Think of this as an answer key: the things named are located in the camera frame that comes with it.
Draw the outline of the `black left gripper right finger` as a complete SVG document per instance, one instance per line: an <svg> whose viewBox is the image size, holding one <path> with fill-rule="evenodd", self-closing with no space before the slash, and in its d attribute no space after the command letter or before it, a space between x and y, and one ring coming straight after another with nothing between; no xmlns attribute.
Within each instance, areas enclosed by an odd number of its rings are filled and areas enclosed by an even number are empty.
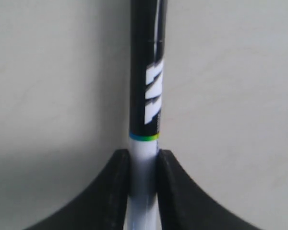
<svg viewBox="0 0 288 230"><path fill-rule="evenodd" d="M210 197L168 149L157 157L156 191L164 230L257 229Z"/></svg>

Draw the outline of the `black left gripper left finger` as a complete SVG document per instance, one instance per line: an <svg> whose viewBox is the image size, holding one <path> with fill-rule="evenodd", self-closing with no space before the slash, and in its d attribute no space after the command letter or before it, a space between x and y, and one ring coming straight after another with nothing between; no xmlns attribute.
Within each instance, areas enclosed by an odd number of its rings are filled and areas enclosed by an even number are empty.
<svg viewBox="0 0 288 230"><path fill-rule="evenodd" d="M29 227L31 230L121 230L130 188L130 155L114 151L105 167L67 205Z"/></svg>

